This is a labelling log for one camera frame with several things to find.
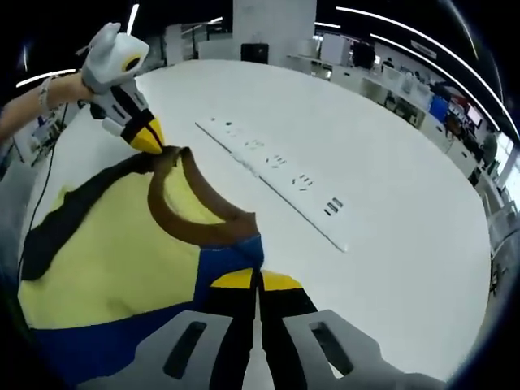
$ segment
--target chair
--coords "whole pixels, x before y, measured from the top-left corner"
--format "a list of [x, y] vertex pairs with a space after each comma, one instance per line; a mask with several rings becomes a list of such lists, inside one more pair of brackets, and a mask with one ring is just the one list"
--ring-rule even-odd
[[510, 201], [487, 219], [492, 254], [496, 253], [499, 245], [518, 225], [517, 214], [516, 204]]
[[520, 227], [511, 232], [496, 248], [491, 260], [490, 293], [496, 296], [506, 292], [518, 268], [518, 249], [520, 246]]

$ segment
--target black cloth trim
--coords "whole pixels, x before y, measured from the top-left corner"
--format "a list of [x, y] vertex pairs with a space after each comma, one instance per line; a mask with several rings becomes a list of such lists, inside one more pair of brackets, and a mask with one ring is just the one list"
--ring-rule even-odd
[[95, 175], [76, 190], [65, 195], [63, 205], [49, 213], [31, 230], [24, 243], [22, 280], [38, 280], [49, 269], [55, 254], [76, 232], [90, 208], [117, 180], [130, 173], [153, 171], [154, 156], [136, 154]]

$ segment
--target computer monitor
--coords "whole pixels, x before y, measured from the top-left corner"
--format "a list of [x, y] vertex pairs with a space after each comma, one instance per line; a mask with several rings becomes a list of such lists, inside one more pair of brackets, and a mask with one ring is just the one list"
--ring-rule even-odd
[[482, 115], [473, 106], [468, 108], [466, 115], [469, 119], [471, 119], [471, 122], [473, 122], [477, 128], [482, 123]]

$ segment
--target ceiling light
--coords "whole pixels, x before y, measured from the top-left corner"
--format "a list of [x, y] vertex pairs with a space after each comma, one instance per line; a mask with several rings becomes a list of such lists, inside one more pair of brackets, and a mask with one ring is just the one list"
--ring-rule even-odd
[[27, 79], [27, 80], [24, 80], [24, 81], [20, 81], [16, 85], [16, 88], [19, 88], [19, 87], [21, 87], [23, 85], [32, 83], [33, 81], [36, 81], [36, 80], [45, 79], [46, 77], [62, 75], [64, 73], [74, 73], [75, 71], [76, 71], [76, 69], [65, 69], [63, 71], [50, 71], [49, 73], [44, 73], [43, 75], [34, 76], [34, 77], [31, 77], [30, 79]]
[[128, 20], [127, 34], [130, 35], [132, 33], [133, 22], [136, 20], [137, 10], [139, 10], [139, 4], [134, 4], [132, 7], [132, 12], [130, 12], [130, 19]]
[[330, 23], [321, 23], [321, 22], [314, 22], [316, 26], [322, 26], [322, 27], [332, 27], [332, 28], [341, 28], [339, 24], [330, 24]]
[[447, 73], [442, 67], [440, 67], [439, 65], [437, 65], [436, 63], [433, 63], [431, 60], [429, 60], [428, 58], [424, 57], [423, 55], [419, 54], [419, 53], [416, 53], [414, 52], [413, 50], [410, 50], [408, 49], [407, 47], [404, 47], [403, 45], [399, 45], [398, 43], [394, 42], [394, 41], [390, 41], [389, 39], [387, 38], [383, 38], [383, 37], [380, 37], [379, 35], [375, 35], [375, 34], [371, 34], [370, 35], [371, 37], [375, 38], [375, 39], [379, 39], [380, 41], [383, 41], [383, 42], [387, 42], [389, 43], [390, 45], [394, 45], [395, 47], [398, 47], [399, 49], [401, 50], [404, 50], [404, 51], [407, 51], [408, 53], [410, 54], [413, 54], [414, 56], [418, 57], [419, 59], [421, 59], [422, 61], [424, 61], [425, 63], [427, 63], [428, 65], [430, 65], [431, 67], [435, 68], [437, 71], [439, 71], [440, 73], [442, 73], [443, 75], [445, 75], [446, 77], [448, 77], [453, 83], [455, 83], [456, 85], [458, 85], [458, 87], [460, 89], [462, 89], [462, 91], [464, 93], [466, 93], [467, 96], [470, 97], [470, 99], [472, 99], [476, 104], [477, 106], [479, 106], [480, 110], [487, 116], [487, 118], [489, 119], [489, 121], [493, 124], [493, 126], [495, 126], [495, 128], [497, 128], [498, 130], [500, 130], [499, 126], [498, 126], [498, 123], [493, 119], [493, 117], [491, 116], [491, 114], [489, 114], [488, 110], [486, 110], [483, 106], [483, 104], [481, 102], [479, 102], [477, 100], [477, 98], [475, 96], [473, 96], [473, 94], [468, 90], [468, 88], [466, 88], [464, 85], [462, 85], [462, 83], [457, 80], [455, 77], [453, 77], [452, 75], [450, 75], [449, 73]]
[[27, 71], [27, 46], [24, 46], [24, 66], [25, 71]]
[[385, 22], [389, 22], [391, 24], [395, 24], [396, 26], [399, 26], [401, 28], [404, 28], [405, 30], [408, 30], [410, 31], [411, 33], [414, 33], [414, 34], [417, 34], [419, 35], [421, 38], [424, 38], [426, 39], [427, 41], [429, 41], [430, 43], [436, 45], [437, 47], [441, 48], [442, 50], [444, 50], [446, 53], [448, 53], [449, 55], [451, 55], [454, 59], [456, 59], [463, 67], [465, 67], [468, 71], [470, 71], [473, 76], [475, 76], [477, 78], [478, 81], [480, 81], [480, 84], [482, 84], [484, 86], [485, 89], [487, 89], [487, 91], [493, 96], [493, 98], [496, 100], [496, 102], [498, 103], [498, 105], [500, 106], [500, 108], [502, 109], [502, 111], [504, 112], [504, 115], [507, 117], [507, 119], [509, 120], [509, 122], [511, 123], [511, 126], [513, 126], [513, 129], [514, 131], [518, 134], [518, 130], [517, 130], [517, 127], [515, 126], [514, 122], [513, 122], [513, 118], [511, 118], [511, 115], [509, 114], [509, 112], [507, 111], [507, 109], [505, 108], [504, 106], [504, 103], [500, 100], [500, 98], [496, 95], [495, 91], [493, 91], [493, 89], [488, 85], [488, 83], [486, 83], [486, 81], [477, 73], [477, 71], [475, 69], [473, 69], [466, 61], [464, 61], [462, 58], [460, 58], [458, 55], [456, 55], [455, 53], [453, 53], [450, 49], [448, 49], [446, 46], [442, 45], [441, 43], [439, 43], [438, 41], [436, 41], [435, 39], [433, 39], [432, 37], [429, 37], [428, 35], [426, 35], [425, 33], [423, 32], [420, 32], [418, 30], [416, 30], [415, 28], [411, 28], [410, 26], [407, 26], [406, 24], [403, 24], [403, 23], [400, 23], [400, 22], [397, 22], [396, 20], [393, 20], [393, 19], [389, 19], [389, 18], [386, 18], [384, 16], [381, 16], [381, 15], [376, 15], [376, 14], [373, 14], [371, 12], [366, 12], [366, 11], [361, 11], [361, 10], [354, 10], [353, 8], [346, 8], [346, 7], [343, 7], [343, 6], [337, 6], [336, 9], [338, 11], [345, 11], [345, 12], [352, 12], [354, 14], [359, 14], [359, 15], [364, 15], [364, 16], [370, 16], [371, 18], [375, 18], [375, 19], [379, 19], [379, 20], [382, 20], [382, 21], [385, 21]]
[[208, 24], [215, 24], [215, 23], [218, 23], [218, 22], [222, 22], [224, 18], [222, 16], [220, 16], [219, 18], [215, 18], [215, 19], [212, 19], [210, 20], [210, 22]]

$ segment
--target white table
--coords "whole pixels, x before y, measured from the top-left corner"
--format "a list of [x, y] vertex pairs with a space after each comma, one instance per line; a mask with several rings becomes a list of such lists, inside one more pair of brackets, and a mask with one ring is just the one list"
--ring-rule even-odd
[[[266, 269], [300, 280], [319, 309], [374, 337], [399, 369], [438, 379], [457, 369], [487, 304], [488, 229], [477, 193], [433, 143], [355, 93], [280, 67], [193, 61], [138, 84], [167, 143], [190, 145], [215, 188], [256, 211]], [[266, 134], [334, 181], [352, 207], [349, 251], [339, 252], [195, 125], [212, 116]], [[63, 185], [82, 184], [130, 154], [80, 112], [58, 141], [35, 224]], [[33, 205], [45, 176], [44, 167]]]

